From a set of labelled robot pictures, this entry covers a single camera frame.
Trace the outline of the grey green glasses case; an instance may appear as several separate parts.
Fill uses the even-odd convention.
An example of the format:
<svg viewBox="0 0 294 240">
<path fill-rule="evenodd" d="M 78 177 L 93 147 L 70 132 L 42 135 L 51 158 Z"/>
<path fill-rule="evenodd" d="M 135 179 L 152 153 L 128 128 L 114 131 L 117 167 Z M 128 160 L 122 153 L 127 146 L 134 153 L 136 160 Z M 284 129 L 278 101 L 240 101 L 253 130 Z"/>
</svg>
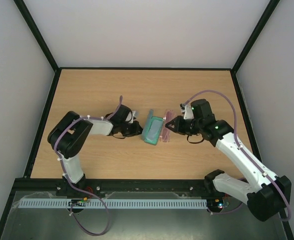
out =
<svg viewBox="0 0 294 240">
<path fill-rule="evenodd" d="M 164 119 L 154 115 L 154 110 L 150 109 L 145 126 L 142 130 L 141 139 L 146 143 L 155 146 L 158 143 L 163 128 Z"/>
</svg>

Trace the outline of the light blue cleaning cloth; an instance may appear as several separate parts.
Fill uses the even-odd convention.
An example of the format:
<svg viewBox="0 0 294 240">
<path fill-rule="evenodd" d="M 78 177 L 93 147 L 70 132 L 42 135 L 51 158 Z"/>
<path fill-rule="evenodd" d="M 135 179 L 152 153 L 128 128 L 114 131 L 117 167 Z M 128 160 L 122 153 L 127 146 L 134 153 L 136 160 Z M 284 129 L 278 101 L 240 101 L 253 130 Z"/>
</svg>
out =
<svg viewBox="0 0 294 240">
<path fill-rule="evenodd" d="M 159 131 L 161 130 L 162 125 L 163 125 L 162 121 L 157 120 L 157 119 L 154 120 L 151 123 L 151 126 L 150 126 L 150 129 L 149 129 L 149 132 L 147 134 L 146 139 L 150 142 L 154 142 L 155 140 L 157 140 L 159 137 Z"/>
</svg>

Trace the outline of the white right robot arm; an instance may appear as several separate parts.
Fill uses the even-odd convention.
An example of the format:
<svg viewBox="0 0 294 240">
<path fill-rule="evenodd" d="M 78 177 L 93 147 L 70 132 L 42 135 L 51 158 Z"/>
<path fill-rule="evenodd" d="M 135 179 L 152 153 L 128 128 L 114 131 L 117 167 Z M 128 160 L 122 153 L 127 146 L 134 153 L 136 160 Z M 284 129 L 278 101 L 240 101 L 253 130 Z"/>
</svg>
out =
<svg viewBox="0 0 294 240">
<path fill-rule="evenodd" d="M 291 181 L 279 177 L 260 162 L 240 141 L 236 129 L 225 120 L 217 120 L 206 99 L 182 105 L 184 115 L 165 124 L 165 128 L 185 136 L 201 135 L 204 141 L 226 155 L 243 174 L 244 180 L 229 176 L 217 169 L 204 177 L 205 191 L 216 196 L 225 193 L 247 205 L 251 214 L 261 222 L 289 205 Z"/>
</svg>

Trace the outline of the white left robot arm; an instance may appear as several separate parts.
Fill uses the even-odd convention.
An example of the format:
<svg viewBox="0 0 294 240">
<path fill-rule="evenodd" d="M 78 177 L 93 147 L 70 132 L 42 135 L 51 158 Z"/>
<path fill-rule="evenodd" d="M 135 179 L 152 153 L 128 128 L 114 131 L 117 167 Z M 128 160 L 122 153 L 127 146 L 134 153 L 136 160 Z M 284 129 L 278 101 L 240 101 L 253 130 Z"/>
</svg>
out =
<svg viewBox="0 0 294 240">
<path fill-rule="evenodd" d="M 90 135 L 114 137 L 121 134 L 122 139 L 135 137 L 143 133 L 137 121 L 137 112 L 121 104 L 112 113 L 102 117 L 80 116 L 69 111 L 51 130 L 47 142 L 57 153 L 63 164 L 63 176 L 77 184 L 85 174 L 80 163 L 79 152 Z"/>
</svg>

